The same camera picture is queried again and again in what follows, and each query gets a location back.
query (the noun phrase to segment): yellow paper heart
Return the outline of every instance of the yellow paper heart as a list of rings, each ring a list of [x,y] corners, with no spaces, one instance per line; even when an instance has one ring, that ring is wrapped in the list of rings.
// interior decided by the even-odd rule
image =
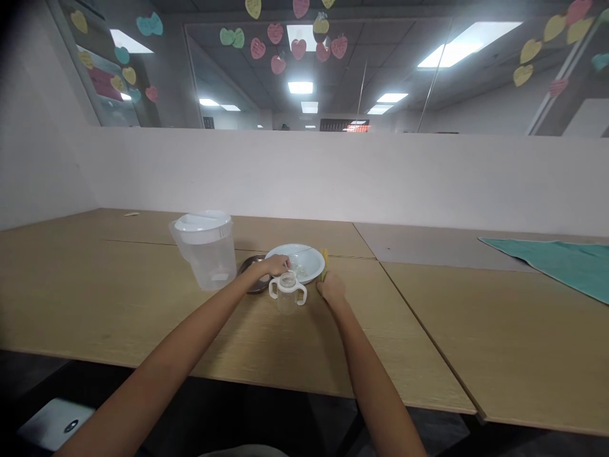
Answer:
[[[258,19],[262,11],[262,0],[246,0],[246,10],[254,19]]]
[[[84,17],[81,10],[76,10],[70,15],[70,19],[74,24],[74,27],[79,29],[82,33],[89,32],[89,26],[87,25],[87,18]]]
[[[565,16],[552,16],[546,24],[544,29],[544,41],[547,43],[553,40],[565,29],[566,17]]]
[[[127,67],[125,69],[122,70],[122,75],[125,77],[125,79],[127,80],[127,82],[131,85],[135,84],[135,80],[137,78],[136,74],[135,74],[135,70],[132,69],[131,67]]]
[[[533,65],[518,67],[514,72],[514,84],[516,87],[520,87],[527,82],[531,76],[533,76]]]
[[[527,63],[541,51],[541,41],[530,39],[522,47],[520,51],[520,63]]]
[[[78,58],[81,60],[82,64],[87,67],[89,70],[93,68],[93,57],[87,51],[79,52]]]
[[[118,75],[116,75],[115,77],[113,77],[110,80],[110,84],[112,85],[113,88],[115,88],[118,92],[122,92],[127,90],[125,88],[125,84],[122,81],[122,78]]]
[[[575,22],[566,32],[566,43],[573,44],[584,38],[593,22],[594,18],[580,19]]]
[[[326,19],[313,22],[313,33],[326,34],[328,30],[330,30],[330,23]]]

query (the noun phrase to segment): white plate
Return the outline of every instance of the white plate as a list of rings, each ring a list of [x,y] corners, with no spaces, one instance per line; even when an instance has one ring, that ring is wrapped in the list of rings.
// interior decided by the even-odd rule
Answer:
[[[308,284],[318,277],[325,268],[324,256],[317,250],[305,244],[284,244],[272,249],[265,258],[280,254],[290,256],[291,262],[297,262],[304,267],[307,276],[298,278],[301,284]]]

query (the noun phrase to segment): dark floor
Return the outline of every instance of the dark floor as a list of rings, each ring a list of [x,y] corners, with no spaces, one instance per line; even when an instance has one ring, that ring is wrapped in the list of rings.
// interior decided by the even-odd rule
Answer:
[[[18,405],[25,405],[24,399],[34,398],[27,407],[20,407],[17,415],[29,416],[46,403],[39,391],[50,382],[39,383],[65,364],[66,361],[52,357],[0,351],[4,394]],[[59,392],[57,396],[93,407],[101,404],[130,373],[124,368],[93,366],[91,373],[70,374],[68,367],[59,373],[80,379],[81,385],[68,386],[62,380],[51,390]],[[90,388],[89,384],[99,382],[105,388]],[[261,411],[268,416],[262,417]],[[253,440],[274,445],[293,457],[333,455],[356,411],[355,402],[348,399],[189,378],[148,437],[141,455],[196,456],[213,448],[240,444],[234,441],[236,436],[243,443]],[[458,414],[416,408],[410,408],[409,412],[430,456],[469,433]],[[306,439],[293,449],[291,445],[302,436]],[[376,455],[365,430],[357,442],[363,445],[358,457]],[[505,457],[608,455],[609,439],[559,432],[550,432],[503,454]]]

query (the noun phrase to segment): hand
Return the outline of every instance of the hand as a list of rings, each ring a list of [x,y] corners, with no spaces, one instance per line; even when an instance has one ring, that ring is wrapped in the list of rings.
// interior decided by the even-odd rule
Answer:
[[[325,274],[323,282],[317,283],[317,290],[322,297],[330,304],[344,301],[345,286],[342,278],[336,273],[329,271]]]
[[[279,254],[275,254],[268,259],[264,259],[262,262],[259,262],[261,270],[263,271],[263,275],[270,274],[272,276],[281,276],[283,273],[287,272],[286,265],[291,267],[290,258],[288,256],[282,256]]]

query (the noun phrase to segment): metal bowl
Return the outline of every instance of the metal bowl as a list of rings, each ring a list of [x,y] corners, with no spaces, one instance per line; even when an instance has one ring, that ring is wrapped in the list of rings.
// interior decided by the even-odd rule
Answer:
[[[264,255],[251,256],[251,257],[245,259],[245,261],[239,267],[239,271],[237,272],[237,275],[240,275],[241,273],[243,273],[245,270],[247,270],[249,267],[251,267],[255,263],[262,262],[264,259],[265,259]],[[256,283],[250,288],[250,290],[247,291],[247,293],[257,294],[257,293],[263,292],[268,287],[268,283],[271,282],[271,279],[273,279],[273,277],[271,275],[264,275],[261,279],[256,281]]]

